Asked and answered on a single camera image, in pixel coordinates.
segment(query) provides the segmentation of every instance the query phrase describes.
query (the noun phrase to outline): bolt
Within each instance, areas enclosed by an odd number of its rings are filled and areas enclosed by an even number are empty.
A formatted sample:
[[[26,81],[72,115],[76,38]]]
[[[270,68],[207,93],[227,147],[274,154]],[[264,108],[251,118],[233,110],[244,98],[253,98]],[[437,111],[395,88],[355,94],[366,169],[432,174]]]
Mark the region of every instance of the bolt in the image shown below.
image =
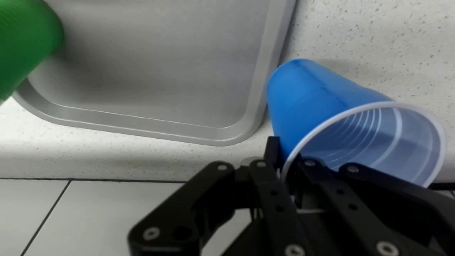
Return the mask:
[[[305,166],[315,166],[315,162],[314,161],[304,161],[304,165]]]
[[[257,164],[255,164],[255,166],[258,166],[258,168],[265,168],[265,166],[267,166],[267,164],[265,164],[265,162],[262,162],[262,161],[260,161],[260,162],[257,162]]]
[[[359,169],[356,166],[353,166],[353,165],[346,166],[346,171],[351,172],[351,174],[358,174],[359,172]]]
[[[217,165],[217,171],[227,171],[227,165]]]
[[[380,256],[399,256],[398,248],[386,240],[380,240],[376,243],[375,249]]]
[[[304,256],[304,249],[298,245],[288,245],[284,249],[285,256]]]
[[[150,226],[150,228],[144,229],[142,238],[143,238],[143,240],[154,240],[154,239],[157,239],[159,233],[160,233],[159,228]]]

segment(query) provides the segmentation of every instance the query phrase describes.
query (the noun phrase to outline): white countertop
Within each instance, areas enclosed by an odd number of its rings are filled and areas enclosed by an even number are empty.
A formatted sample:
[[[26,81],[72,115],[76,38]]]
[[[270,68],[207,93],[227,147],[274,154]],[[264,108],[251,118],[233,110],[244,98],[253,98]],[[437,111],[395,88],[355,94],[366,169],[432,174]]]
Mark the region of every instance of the white countertop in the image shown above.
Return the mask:
[[[447,159],[437,181],[455,181],[455,4],[437,1],[299,0],[282,60],[312,58],[443,124]],[[184,181],[210,161],[260,157],[265,121],[247,141],[223,148],[59,127],[0,108],[0,176]]]

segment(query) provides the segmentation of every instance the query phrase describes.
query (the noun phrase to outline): tray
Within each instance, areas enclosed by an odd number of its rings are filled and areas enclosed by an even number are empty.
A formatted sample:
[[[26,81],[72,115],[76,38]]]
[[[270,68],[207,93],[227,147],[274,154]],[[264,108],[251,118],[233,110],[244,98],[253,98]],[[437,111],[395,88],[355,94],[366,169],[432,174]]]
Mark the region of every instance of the tray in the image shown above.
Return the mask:
[[[62,125],[207,145],[251,135],[294,0],[48,0],[65,48],[15,93]]]

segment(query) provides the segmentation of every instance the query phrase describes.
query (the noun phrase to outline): blue plastic cup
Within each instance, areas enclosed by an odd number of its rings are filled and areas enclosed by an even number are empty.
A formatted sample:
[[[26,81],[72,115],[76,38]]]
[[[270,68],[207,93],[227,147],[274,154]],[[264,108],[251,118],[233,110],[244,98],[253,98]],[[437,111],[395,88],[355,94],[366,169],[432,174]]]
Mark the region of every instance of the blue plastic cup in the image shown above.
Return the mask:
[[[426,111],[399,104],[308,60],[278,67],[267,87],[274,135],[285,157],[312,157],[336,171],[358,162],[427,186],[444,157],[443,132]]]

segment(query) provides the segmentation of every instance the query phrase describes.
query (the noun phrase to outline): plastic cup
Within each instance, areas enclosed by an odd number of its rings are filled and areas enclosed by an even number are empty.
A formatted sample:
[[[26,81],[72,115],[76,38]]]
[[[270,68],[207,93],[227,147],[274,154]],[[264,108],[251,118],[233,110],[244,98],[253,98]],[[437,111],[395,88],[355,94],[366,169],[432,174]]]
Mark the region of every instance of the plastic cup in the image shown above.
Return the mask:
[[[58,17],[41,0],[0,0],[0,104],[63,41]]]
[[[443,132],[426,111],[399,104],[308,60],[278,67],[267,87],[274,135],[285,157],[312,157],[338,171],[358,162],[427,186],[444,157]]]

